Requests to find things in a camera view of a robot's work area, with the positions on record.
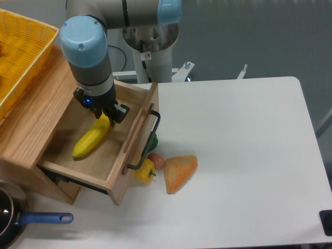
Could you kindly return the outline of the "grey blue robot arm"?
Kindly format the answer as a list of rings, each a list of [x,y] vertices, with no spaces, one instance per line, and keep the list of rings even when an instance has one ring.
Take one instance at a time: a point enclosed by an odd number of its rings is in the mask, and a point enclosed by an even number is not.
[[[107,32],[122,29],[134,50],[157,54],[178,37],[181,1],[67,1],[60,44],[77,82],[74,97],[96,118],[121,123],[129,107],[116,100]]]

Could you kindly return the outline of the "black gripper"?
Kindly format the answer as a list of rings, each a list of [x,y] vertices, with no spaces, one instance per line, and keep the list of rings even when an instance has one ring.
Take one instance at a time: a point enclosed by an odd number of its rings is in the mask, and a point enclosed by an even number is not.
[[[99,119],[102,113],[107,116],[112,127],[116,123],[121,123],[130,111],[128,106],[117,104],[113,80],[106,80],[95,86],[78,84],[73,95],[96,119]]]

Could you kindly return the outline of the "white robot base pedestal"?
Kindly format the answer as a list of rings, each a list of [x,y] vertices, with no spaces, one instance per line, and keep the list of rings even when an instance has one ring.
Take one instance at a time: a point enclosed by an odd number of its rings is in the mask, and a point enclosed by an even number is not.
[[[139,84],[172,81],[172,49],[179,35],[177,23],[127,27],[122,35],[132,50]]]

